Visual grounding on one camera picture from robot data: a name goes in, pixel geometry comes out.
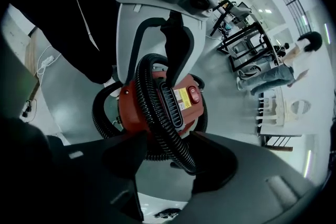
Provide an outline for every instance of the floor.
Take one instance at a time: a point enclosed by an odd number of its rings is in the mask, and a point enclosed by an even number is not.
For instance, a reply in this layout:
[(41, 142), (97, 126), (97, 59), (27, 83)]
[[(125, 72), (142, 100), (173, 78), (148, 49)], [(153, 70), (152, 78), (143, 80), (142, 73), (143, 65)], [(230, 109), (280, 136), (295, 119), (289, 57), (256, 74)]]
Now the floor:
[[(49, 42), (41, 31), (37, 35), (39, 57)], [(218, 40), (206, 39), (204, 51), (192, 69), (205, 81), (204, 97), (208, 108), (207, 132), (260, 145), (255, 135), (257, 100), (239, 92), (227, 56), (216, 51)], [(50, 48), (41, 61), (59, 52)], [(101, 139), (92, 117), (91, 106), (101, 85), (90, 82), (63, 57), (46, 69), (41, 85), (43, 96), (57, 126), (71, 144)], [(117, 102), (110, 97), (105, 107), (112, 120), (117, 116)], [(170, 168), (170, 162), (144, 161), (136, 182), (140, 193), (174, 201), (188, 201), (193, 177)]]

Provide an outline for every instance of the vacuum hose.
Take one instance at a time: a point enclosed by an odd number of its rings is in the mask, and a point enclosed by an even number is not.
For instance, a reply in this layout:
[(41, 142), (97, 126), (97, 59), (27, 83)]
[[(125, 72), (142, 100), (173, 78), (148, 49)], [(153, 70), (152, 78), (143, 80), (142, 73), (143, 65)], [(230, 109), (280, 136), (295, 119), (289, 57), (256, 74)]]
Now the vacuum hose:
[(120, 81), (115, 82), (102, 89), (95, 97), (92, 105), (92, 119), (98, 132), (104, 138), (111, 138), (123, 134), (107, 118), (104, 110), (105, 99), (114, 91), (122, 87)]
[[(181, 139), (173, 124), (170, 122), (156, 91), (156, 84), (152, 77), (153, 64), (159, 63), (167, 66), (166, 57), (158, 54), (144, 56), (136, 69), (135, 88), (138, 104), (145, 116), (146, 122), (155, 137), (158, 145), (149, 145), (146, 159), (149, 161), (164, 161), (171, 159), (180, 168), (189, 173), (196, 172), (196, 165), (189, 153), (187, 138)], [(192, 75), (199, 89), (202, 91), (204, 82)], [(116, 82), (101, 90), (94, 99), (92, 106), (93, 122), (103, 138), (110, 138), (123, 134), (107, 118), (104, 111), (105, 99), (110, 93), (122, 87)], [(205, 132), (207, 128), (207, 109), (202, 95), (204, 113), (198, 118), (195, 131)]]

